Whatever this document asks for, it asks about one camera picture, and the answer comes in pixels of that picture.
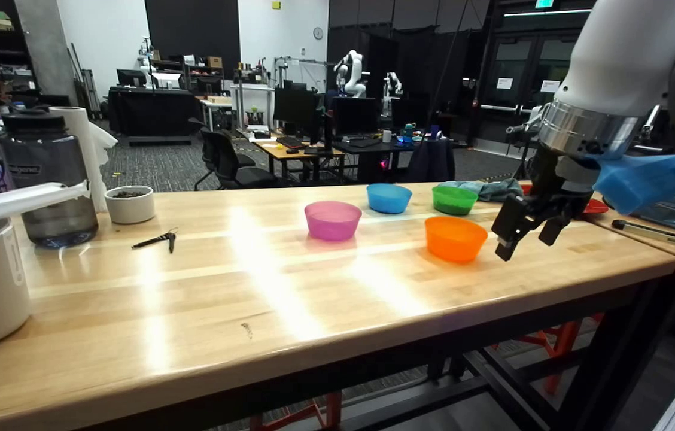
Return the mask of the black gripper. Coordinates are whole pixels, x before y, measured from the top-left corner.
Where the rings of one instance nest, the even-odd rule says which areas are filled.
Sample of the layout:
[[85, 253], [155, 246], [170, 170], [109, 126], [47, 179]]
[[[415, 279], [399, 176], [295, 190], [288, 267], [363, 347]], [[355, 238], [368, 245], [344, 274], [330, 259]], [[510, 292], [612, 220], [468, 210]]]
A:
[[543, 228], [538, 232], [538, 240], [547, 246], [556, 245], [561, 232], [584, 216], [584, 207], [590, 199], [589, 192], [570, 192], [564, 188], [564, 179], [556, 172], [562, 156], [538, 146], [535, 153], [529, 160], [526, 176], [534, 185], [531, 193], [510, 196], [490, 229], [498, 235], [495, 253], [502, 261], [510, 261], [519, 240], [534, 229]]

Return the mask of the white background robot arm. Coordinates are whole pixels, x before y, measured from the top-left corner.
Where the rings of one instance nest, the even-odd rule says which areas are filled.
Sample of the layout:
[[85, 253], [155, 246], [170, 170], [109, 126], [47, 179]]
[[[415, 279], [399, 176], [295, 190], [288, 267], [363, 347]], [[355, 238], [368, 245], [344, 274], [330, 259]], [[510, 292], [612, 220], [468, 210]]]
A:
[[332, 64], [336, 89], [350, 99], [363, 99], [363, 56], [359, 50], [350, 50], [343, 61]]

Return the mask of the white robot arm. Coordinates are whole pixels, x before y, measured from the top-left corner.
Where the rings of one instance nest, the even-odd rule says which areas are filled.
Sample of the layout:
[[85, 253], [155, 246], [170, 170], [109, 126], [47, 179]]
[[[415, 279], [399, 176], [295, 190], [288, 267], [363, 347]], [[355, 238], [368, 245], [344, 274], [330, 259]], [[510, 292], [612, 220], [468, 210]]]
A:
[[531, 229], [552, 246], [594, 192], [620, 213], [675, 196], [675, 153], [626, 153], [672, 69], [675, 0], [596, 0], [562, 85], [526, 122], [535, 141], [531, 192], [507, 196], [490, 225], [502, 261]]

